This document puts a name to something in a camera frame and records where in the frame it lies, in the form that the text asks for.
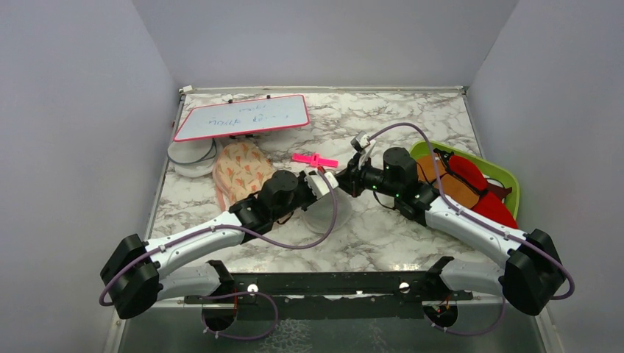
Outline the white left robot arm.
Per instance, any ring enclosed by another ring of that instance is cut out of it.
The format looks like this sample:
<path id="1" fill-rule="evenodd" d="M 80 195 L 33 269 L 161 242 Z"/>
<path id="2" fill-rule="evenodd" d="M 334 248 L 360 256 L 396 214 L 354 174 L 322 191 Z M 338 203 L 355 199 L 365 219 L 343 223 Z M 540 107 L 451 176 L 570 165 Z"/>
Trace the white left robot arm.
<path id="1" fill-rule="evenodd" d="M 195 272 L 198 280 L 183 274 L 182 267 L 255 239 L 295 249 L 268 238 L 268 233 L 295 210 L 306 210 L 323 196 L 333 195 L 334 187 L 330 174 L 279 170 L 259 191 L 199 226 L 156 240 L 128 235 L 120 240 L 100 271 L 104 289 L 99 304 L 113 307 L 121 319 L 134 318 L 156 302 L 188 294 L 192 287 L 203 289 L 212 301 L 222 302 L 230 295 L 232 284 L 219 265 L 199 267 Z"/>

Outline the white mesh laundry bag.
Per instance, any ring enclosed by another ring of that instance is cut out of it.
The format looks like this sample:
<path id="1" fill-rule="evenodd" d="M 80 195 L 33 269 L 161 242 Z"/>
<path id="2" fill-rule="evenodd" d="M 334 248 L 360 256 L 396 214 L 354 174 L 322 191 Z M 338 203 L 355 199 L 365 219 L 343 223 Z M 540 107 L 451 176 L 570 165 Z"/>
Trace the white mesh laundry bag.
<path id="1" fill-rule="evenodd" d="M 353 208 L 350 197 L 342 190 L 336 191 L 338 205 L 333 231 L 345 226 L 350 220 Z M 303 212 L 303 220 L 307 228 L 316 234 L 323 234 L 330 226 L 333 217 L 333 198 L 330 194 L 323 196 Z"/>

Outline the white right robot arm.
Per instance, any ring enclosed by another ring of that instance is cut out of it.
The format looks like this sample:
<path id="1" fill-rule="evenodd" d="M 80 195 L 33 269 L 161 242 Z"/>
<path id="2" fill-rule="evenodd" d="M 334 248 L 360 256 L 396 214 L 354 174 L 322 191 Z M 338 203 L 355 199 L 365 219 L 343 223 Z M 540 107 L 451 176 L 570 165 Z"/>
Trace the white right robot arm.
<path id="1" fill-rule="evenodd" d="M 384 152 L 383 168 L 363 165 L 355 155 L 338 172 L 339 187 L 353 197 L 365 190 L 394 199 L 394 206 L 408 220 L 436 229 L 485 254 L 496 263 L 461 262 L 448 258 L 437 262 L 425 278 L 425 291 L 443 299 L 453 290 L 474 290 L 503 297 L 520 312 L 536 316 L 556 299 L 564 283 L 564 269 L 549 234 L 535 229 L 527 234 L 444 200 L 438 189 L 421 180 L 417 163 L 404 148 Z"/>

